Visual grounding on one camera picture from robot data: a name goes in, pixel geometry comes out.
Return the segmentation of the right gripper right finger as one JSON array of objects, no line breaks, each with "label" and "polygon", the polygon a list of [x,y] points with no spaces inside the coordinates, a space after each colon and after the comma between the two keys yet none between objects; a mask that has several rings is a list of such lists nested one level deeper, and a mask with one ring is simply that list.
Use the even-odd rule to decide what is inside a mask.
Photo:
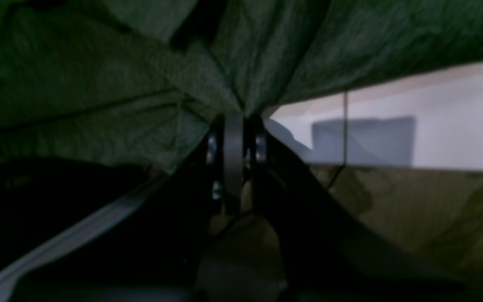
[{"label": "right gripper right finger", "polygon": [[349,214],[304,162],[245,121],[252,201],[278,235],[287,288],[280,302],[467,302],[461,281],[392,245]]}]

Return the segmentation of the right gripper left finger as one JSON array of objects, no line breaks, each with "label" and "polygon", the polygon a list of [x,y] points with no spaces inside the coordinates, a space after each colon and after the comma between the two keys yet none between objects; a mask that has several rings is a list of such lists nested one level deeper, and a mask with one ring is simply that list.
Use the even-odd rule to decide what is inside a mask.
[{"label": "right gripper left finger", "polygon": [[144,204],[19,279],[13,302],[206,302],[194,289],[214,215],[240,214],[244,119],[226,115]]}]

